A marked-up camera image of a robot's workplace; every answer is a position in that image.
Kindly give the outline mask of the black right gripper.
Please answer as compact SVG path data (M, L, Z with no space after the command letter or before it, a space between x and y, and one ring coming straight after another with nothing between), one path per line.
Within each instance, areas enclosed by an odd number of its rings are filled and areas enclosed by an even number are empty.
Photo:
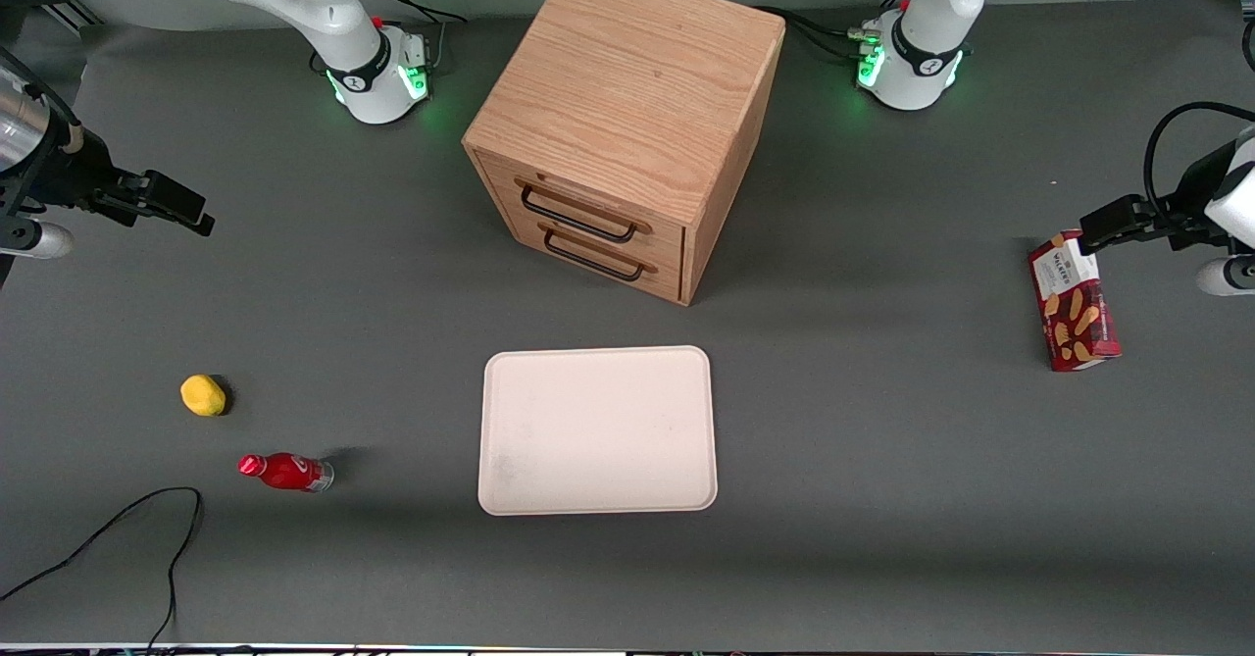
M50 123L43 137L31 142L20 161L20 177L34 174L28 194L20 199L24 214L39 214L49 204L102 214L120 226L134 226L142 217L166 220L207 237L216 220L207 213L205 196L166 177L144 171L138 192L120 181L104 142L90 130L82 134L82 148L67 154L69 142L64 123Z

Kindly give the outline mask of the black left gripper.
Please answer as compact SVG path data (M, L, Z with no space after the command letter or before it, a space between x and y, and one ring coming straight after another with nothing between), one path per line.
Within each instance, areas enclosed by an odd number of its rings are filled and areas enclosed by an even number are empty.
M1230 236L1204 213L1212 196L1219 192L1235 156L1235 142L1225 143L1195 161L1180 176L1173 192L1173 214L1183 235L1161 211L1148 208L1141 194L1124 194L1081 217L1081 255L1097 255L1111 246L1137 241L1167 240L1173 248L1209 245L1229 248Z

